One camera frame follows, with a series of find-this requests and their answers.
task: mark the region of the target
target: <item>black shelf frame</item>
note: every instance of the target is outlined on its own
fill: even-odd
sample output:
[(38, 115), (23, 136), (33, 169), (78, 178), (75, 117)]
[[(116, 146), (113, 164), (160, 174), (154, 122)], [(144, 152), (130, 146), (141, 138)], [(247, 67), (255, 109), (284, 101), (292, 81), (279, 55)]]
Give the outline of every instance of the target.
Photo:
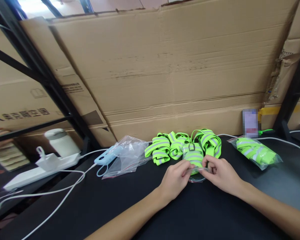
[[(43, 2), (48, 5), (51, 4), (48, 0), (43, 0)], [(39, 82), (49, 94), (51, 99), (55, 102), (64, 117), (1, 135), (0, 141), (15, 138), (21, 134), (29, 133), (56, 123), (68, 121), (78, 135), (83, 139), (85, 152), (90, 151), (90, 149), (100, 149), (101, 147), (93, 133), (90, 131), (87, 123), (83, 120), (70, 98), (63, 91), (47, 63), (43, 60), (34, 44), (23, 30), (19, 23), (19, 20), (21, 19), (23, 18), (20, 16), (20, 12), (15, 8), (15, 0), (0, 0), (0, 29), (27, 66), (18, 62), (1, 50), (0, 60)]]
[(296, 72), (293, 75), (290, 86), (286, 96), (281, 104), (280, 111), (273, 125), (273, 129), (278, 136), (285, 138), (291, 142), (291, 135), (288, 128), (289, 119), (300, 99), (300, 61), (297, 66)]

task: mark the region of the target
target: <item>label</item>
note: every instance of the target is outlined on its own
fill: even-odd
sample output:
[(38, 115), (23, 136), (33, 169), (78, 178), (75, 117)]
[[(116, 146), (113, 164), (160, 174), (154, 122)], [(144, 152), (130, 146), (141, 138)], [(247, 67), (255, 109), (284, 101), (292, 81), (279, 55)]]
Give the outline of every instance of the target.
[(70, 83), (61, 85), (65, 93), (77, 93), (83, 92), (83, 88), (81, 87), (80, 83)]
[(39, 117), (43, 115), (50, 115), (50, 113), (45, 108), (37, 108), (35, 110), (28, 110), (28, 111), (14, 112), (14, 113), (3, 113), (0, 114), (0, 122)]

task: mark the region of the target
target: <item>yellow tape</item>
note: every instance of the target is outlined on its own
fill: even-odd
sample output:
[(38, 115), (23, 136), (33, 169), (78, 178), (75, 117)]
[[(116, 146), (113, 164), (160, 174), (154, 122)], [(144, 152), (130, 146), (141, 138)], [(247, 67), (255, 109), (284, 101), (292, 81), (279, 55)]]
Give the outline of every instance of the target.
[[(260, 109), (261, 115), (277, 115), (280, 107), (264, 107)], [(300, 105), (297, 105), (293, 112), (300, 112)]]

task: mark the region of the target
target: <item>forearm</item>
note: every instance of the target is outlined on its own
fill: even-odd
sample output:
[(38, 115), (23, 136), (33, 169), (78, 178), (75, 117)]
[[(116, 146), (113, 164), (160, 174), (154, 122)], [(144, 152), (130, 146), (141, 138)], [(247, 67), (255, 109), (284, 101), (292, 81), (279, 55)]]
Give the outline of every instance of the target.
[(159, 194), (155, 189), (144, 199), (99, 228), (86, 240), (131, 239), (154, 214), (167, 205), (167, 202), (161, 200)]
[(300, 211), (244, 183), (237, 197), (257, 209), (294, 239), (300, 239)]

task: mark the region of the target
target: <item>neon green reflective band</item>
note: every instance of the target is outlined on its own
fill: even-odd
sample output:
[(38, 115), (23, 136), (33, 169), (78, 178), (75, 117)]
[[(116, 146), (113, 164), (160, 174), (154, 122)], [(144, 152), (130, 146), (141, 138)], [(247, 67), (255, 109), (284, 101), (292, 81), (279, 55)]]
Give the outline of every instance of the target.
[(168, 134), (158, 133), (157, 137), (152, 139), (152, 145), (144, 150), (145, 157), (149, 157), (152, 153), (152, 159), (158, 166), (170, 160), (170, 141)]
[(192, 142), (198, 138), (201, 143), (202, 149), (206, 152), (206, 154), (213, 156), (215, 158), (219, 158), (221, 155), (221, 139), (213, 133), (210, 129), (203, 128), (201, 130), (194, 130), (191, 134), (191, 138), (193, 133), (198, 131), (194, 136)]
[(202, 167), (203, 150), (199, 143), (187, 143), (184, 145), (183, 151), (185, 154), (184, 159), (197, 167)]
[(262, 143), (258, 143), (251, 138), (238, 138), (236, 145), (237, 149), (246, 156), (246, 158), (261, 165), (272, 164), (275, 162), (276, 153)]
[(190, 142), (189, 135), (181, 132), (175, 134), (172, 131), (168, 134), (168, 138), (171, 142), (169, 155), (174, 160), (178, 160), (180, 157), (182, 157), (182, 148), (184, 144)]

